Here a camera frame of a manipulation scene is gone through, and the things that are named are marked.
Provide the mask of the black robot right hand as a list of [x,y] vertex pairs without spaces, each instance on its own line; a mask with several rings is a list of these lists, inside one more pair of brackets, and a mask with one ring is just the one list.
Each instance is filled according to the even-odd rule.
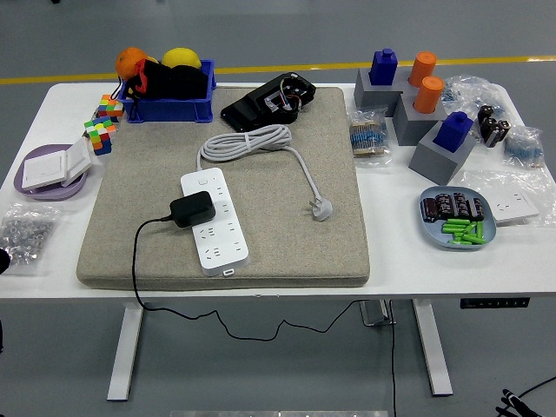
[[498,416],[507,417],[540,417],[540,414],[532,410],[524,401],[516,396],[508,389],[502,390],[502,397],[500,398],[504,407],[496,407],[495,411]]

